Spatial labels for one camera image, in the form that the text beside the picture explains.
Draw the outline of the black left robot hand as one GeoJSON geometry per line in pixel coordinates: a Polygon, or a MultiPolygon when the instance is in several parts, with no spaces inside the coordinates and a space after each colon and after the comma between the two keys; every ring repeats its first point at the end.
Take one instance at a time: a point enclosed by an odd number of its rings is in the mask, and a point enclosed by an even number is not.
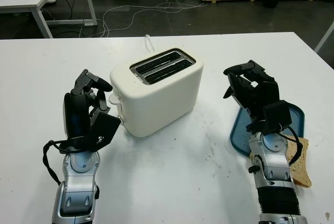
{"type": "Polygon", "coordinates": [[[65,129],[69,139],[90,132],[99,113],[108,113],[105,93],[113,87],[87,69],[75,80],[73,89],[64,96],[65,129]]]}

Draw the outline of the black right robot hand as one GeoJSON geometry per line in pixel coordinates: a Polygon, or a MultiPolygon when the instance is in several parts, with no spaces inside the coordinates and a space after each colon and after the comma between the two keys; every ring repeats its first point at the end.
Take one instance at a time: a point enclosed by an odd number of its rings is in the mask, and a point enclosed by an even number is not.
{"type": "Polygon", "coordinates": [[[233,97],[253,121],[264,120],[263,107],[279,101],[277,82],[253,60],[229,67],[223,74],[230,84],[223,97],[233,97]]]}

